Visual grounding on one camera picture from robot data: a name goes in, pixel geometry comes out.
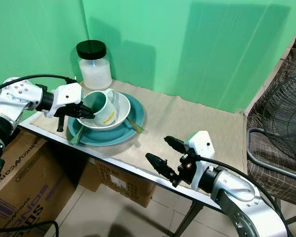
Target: white bowl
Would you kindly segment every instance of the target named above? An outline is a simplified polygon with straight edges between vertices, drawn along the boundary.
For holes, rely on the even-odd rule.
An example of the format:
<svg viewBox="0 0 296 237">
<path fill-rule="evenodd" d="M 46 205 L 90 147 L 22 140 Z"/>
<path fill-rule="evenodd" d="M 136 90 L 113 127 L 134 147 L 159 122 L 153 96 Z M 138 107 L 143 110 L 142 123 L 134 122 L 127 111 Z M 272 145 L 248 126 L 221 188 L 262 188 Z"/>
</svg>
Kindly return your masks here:
<svg viewBox="0 0 296 237">
<path fill-rule="evenodd" d="M 109 93 L 108 98 L 111 99 L 112 95 L 111 93 Z M 117 92 L 116 95 L 116 100 L 113 103 L 113 105 L 116 108 L 116 119 L 115 121 L 108 125 L 108 126 L 97 126 L 94 122 L 93 119 L 86 119 L 86 118 L 82 118 L 82 119 L 77 119 L 83 126 L 86 126 L 90 129 L 96 130 L 96 131 L 107 131 L 107 130 L 112 130 L 116 127 L 118 127 L 121 123 L 123 123 L 125 121 L 125 119 L 127 118 L 129 112 L 130 112 L 130 102 L 127 99 L 127 97 L 119 92 Z"/>
</svg>

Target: green wall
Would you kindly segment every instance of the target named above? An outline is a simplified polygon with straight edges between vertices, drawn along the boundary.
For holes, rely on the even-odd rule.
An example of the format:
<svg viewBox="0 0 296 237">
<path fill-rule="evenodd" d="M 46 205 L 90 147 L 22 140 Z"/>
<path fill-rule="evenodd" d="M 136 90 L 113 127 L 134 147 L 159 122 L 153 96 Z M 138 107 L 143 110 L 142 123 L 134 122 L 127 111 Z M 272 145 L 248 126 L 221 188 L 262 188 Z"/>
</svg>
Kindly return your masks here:
<svg viewBox="0 0 296 237">
<path fill-rule="evenodd" d="M 115 79 L 235 112 L 295 33 L 296 0 L 0 0 L 0 84 L 80 80 L 75 45 L 90 37 L 107 44 Z"/>
<path fill-rule="evenodd" d="M 112 76 L 186 100 L 245 109 L 296 33 L 296 0 L 83 0 Z"/>
</svg>

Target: metal frame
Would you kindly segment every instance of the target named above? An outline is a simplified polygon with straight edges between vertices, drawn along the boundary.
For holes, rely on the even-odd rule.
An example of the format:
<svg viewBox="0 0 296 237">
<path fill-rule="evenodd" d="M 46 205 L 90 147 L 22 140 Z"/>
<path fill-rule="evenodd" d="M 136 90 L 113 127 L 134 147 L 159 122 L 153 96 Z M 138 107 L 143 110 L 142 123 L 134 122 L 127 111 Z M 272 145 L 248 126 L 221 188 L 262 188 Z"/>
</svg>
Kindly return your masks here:
<svg viewBox="0 0 296 237">
<path fill-rule="evenodd" d="M 93 159 L 97 159 L 100 161 L 103 161 L 105 163 L 108 163 L 110 165 L 116 166 L 127 173 L 142 177 L 144 179 L 147 179 L 153 183 L 155 183 L 158 186 L 161 186 L 169 191 L 172 191 L 176 194 L 179 194 L 187 199 L 190 199 L 193 201 L 192 206 L 190 207 L 188 213 L 186 214 L 185 218 L 179 225 L 178 229 L 174 233 L 175 237 L 179 237 L 183 231 L 188 227 L 188 225 L 191 223 L 191 221 L 194 219 L 194 217 L 199 213 L 199 211 L 204 207 L 208 207 L 210 209 L 213 209 L 215 211 L 218 211 L 220 213 L 223 213 L 221 208 L 213 201 L 211 200 L 210 196 L 205 195 L 203 193 L 197 192 L 192 189 L 188 189 L 183 186 L 177 186 L 176 188 L 172 186 L 171 182 L 162 178 L 161 176 L 154 174 L 152 172 L 149 172 L 147 170 L 143 170 L 141 168 L 126 164 L 120 160 L 116 160 L 112 157 L 109 157 L 105 154 L 102 154 L 88 146 L 85 146 L 83 144 L 77 144 L 77 145 L 71 145 L 67 139 L 64 139 L 60 136 L 57 136 L 51 132 L 48 132 L 44 129 L 41 129 L 33 124 L 31 124 L 32 121 L 37 119 L 39 116 L 42 115 L 42 112 L 37 112 L 34 115 L 30 116 L 23 122 L 19 124 L 19 126 L 25 130 L 28 130 L 29 132 L 43 137 L 46 140 L 52 140 L 53 142 L 61 143 L 66 146 L 75 148 L 85 154 L 88 154 Z"/>
<path fill-rule="evenodd" d="M 270 169 L 270 170 L 273 170 L 275 172 L 278 172 L 280 174 L 283 174 L 283 175 L 286 175 L 292 179 L 296 179 L 296 174 L 292 173 L 292 172 L 289 172 L 287 170 L 284 170 L 284 169 L 281 169 L 279 167 L 276 167 L 276 166 L 273 166 L 269 163 L 266 163 L 264 161 L 261 161 L 259 159 L 257 159 L 250 151 L 250 136 L 251 136 L 251 133 L 253 132 L 258 132 L 258 133 L 261 133 L 263 134 L 264 136 L 266 136 L 264 130 L 262 128 L 257 128 L 257 127 L 251 127 L 247 130 L 247 154 L 248 154 L 248 157 L 250 159 L 250 161 L 252 161 L 253 163 L 259 165 L 259 166 L 262 166 L 264 168 L 267 168 L 267 169 Z M 275 197 L 275 201 L 276 201 L 276 204 L 279 206 L 279 208 L 281 208 L 281 200 L 277 197 Z M 291 223 L 294 223 L 296 222 L 296 216 L 293 216 L 289 219 L 286 220 L 286 223 L 289 225 Z"/>
</svg>

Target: chair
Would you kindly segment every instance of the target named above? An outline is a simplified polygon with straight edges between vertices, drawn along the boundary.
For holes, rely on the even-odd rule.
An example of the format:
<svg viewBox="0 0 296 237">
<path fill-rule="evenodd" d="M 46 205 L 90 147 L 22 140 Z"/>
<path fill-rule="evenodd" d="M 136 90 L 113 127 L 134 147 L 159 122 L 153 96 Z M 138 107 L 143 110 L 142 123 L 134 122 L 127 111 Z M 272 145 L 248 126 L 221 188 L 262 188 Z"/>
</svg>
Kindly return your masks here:
<svg viewBox="0 0 296 237">
<path fill-rule="evenodd" d="M 248 175 L 260 183 L 278 204 L 285 200 L 296 205 L 296 160 L 278 150 L 264 135 L 262 114 L 275 88 L 296 73 L 296 40 L 268 89 L 257 100 L 247 119 Z M 287 220 L 296 221 L 296 216 Z"/>
</svg>

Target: teal plate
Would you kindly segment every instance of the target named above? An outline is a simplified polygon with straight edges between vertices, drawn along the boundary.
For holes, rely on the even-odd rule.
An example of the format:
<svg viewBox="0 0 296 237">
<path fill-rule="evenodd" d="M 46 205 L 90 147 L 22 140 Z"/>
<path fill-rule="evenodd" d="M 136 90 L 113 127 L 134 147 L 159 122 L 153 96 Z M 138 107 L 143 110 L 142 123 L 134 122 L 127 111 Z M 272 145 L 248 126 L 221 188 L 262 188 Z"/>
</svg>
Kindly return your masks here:
<svg viewBox="0 0 296 237">
<path fill-rule="evenodd" d="M 143 106 L 133 96 L 123 93 L 130 102 L 130 112 L 128 117 L 139 126 L 142 126 L 145 120 L 145 112 Z M 68 128 L 72 136 L 81 128 L 81 124 L 77 119 L 68 118 Z M 84 128 L 80 138 L 80 142 L 90 146 L 111 146 L 124 142 L 134 136 L 137 132 L 129 121 L 125 120 L 120 126 L 109 131 L 95 131 L 90 128 Z"/>
</svg>

